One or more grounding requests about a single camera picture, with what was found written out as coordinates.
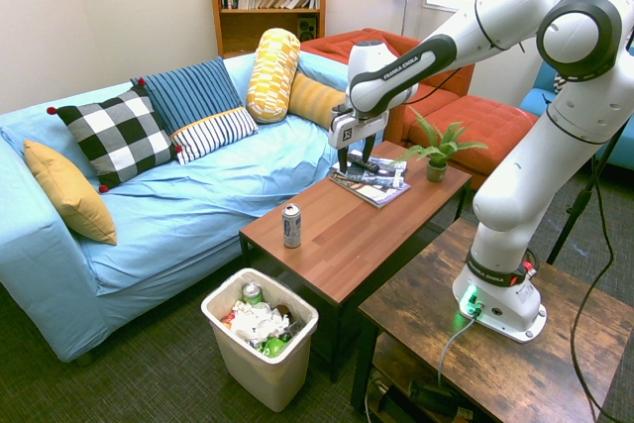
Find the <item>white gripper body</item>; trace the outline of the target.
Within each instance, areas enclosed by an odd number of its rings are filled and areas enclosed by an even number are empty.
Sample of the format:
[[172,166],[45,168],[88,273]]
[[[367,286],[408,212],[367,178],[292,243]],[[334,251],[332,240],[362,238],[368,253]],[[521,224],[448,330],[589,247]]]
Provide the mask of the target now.
[[333,107],[328,142],[334,149],[341,150],[364,140],[364,149],[372,150],[375,136],[387,126],[388,116],[385,111],[377,117],[362,119],[354,108],[346,104]]

